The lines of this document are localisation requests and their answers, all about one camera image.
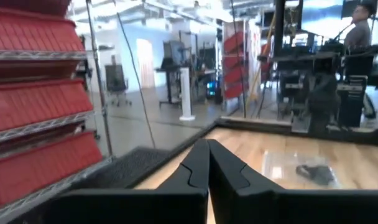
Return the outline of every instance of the person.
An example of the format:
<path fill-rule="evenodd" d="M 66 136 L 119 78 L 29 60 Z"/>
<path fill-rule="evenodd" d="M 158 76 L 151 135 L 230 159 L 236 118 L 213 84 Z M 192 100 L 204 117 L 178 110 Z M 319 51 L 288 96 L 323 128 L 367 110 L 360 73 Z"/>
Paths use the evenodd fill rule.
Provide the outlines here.
<path fill-rule="evenodd" d="M 367 19 L 374 14 L 373 3 L 363 1 L 356 6 L 352 14 L 352 24 L 355 28 L 346 35 L 344 45 L 348 47 L 371 45 L 371 30 Z"/>

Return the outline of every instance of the man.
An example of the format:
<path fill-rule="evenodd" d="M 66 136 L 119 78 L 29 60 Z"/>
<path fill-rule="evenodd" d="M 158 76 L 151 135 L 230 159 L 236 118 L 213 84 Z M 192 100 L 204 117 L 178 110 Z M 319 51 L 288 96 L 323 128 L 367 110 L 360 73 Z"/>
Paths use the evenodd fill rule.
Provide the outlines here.
<path fill-rule="evenodd" d="M 374 14 L 374 5 L 370 2 L 359 3 L 352 14 L 353 28 L 346 35 L 344 45 L 346 46 L 369 46 L 371 44 L 371 30 L 367 21 Z"/>

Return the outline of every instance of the metal wire shelf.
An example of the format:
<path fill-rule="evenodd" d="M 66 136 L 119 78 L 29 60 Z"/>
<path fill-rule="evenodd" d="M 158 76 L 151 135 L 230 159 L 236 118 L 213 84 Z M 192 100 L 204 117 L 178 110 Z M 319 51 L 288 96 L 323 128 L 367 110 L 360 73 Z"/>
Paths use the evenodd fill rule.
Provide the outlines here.
<path fill-rule="evenodd" d="M 0 60 L 84 60 L 90 52 L 0 50 Z"/>
<path fill-rule="evenodd" d="M 0 132 L 0 142 L 7 141 L 9 139 L 17 138 L 20 136 L 25 136 L 28 134 L 37 133 L 39 131 L 45 131 L 52 128 L 61 127 L 66 124 L 72 124 L 79 121 L 84 121 L 90 116 L 94 115 L 94 111 L 78 113 L 71 116 L 66 116 L 62 118 L 57 118 L 53 120 L 44 121 L 41 123 L 30 124 L 27 126 L 8 129 L 6 131 Z"/>
<path fill-rule="evenodd" d="M 4 223 L 8 223 L 12 221 L 18 216 L 24 214 L 25 212 L 28 212 L 35 206 L 38 206 L 41 203 L 46 202 L 48 199 L 66 190 L 75 182 L 78 182 L 80 180 L 87 178 L 90 174 L 107 166 L 111 162 L 112 162 L 112 157 L 108 157 L 104 159 L 103 161 L 95 165 L 92 165 L 77 174 L 71 175 L 55 184 L 52 184 L 40 191 L 37 191 L 25 198 L 22 198 L 16 202 L 13 202 L 1 208 L 0 209 L 0 224 L 4 224 Z"/>

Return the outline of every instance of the black mat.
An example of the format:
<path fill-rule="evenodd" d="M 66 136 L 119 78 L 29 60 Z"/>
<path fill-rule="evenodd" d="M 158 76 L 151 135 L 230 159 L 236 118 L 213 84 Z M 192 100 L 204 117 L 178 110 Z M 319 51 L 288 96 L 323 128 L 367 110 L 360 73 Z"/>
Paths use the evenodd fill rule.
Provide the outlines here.
<path fill-rule="evenodd" d="M 73 189 L 131 188 L 147 177 L 170 151 L 137 147 L 72 186 Z"/>

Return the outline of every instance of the doorway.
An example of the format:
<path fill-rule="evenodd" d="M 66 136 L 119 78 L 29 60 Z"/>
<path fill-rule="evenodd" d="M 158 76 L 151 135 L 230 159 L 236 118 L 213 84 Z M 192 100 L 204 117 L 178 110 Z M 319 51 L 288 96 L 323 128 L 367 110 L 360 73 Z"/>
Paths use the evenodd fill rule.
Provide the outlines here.
<path fill-rule="evenodd" d="M 141 73 L 141 88 L 154 88 L 153 48 L 145 39 L 137 39 L 137 56 Z"/>

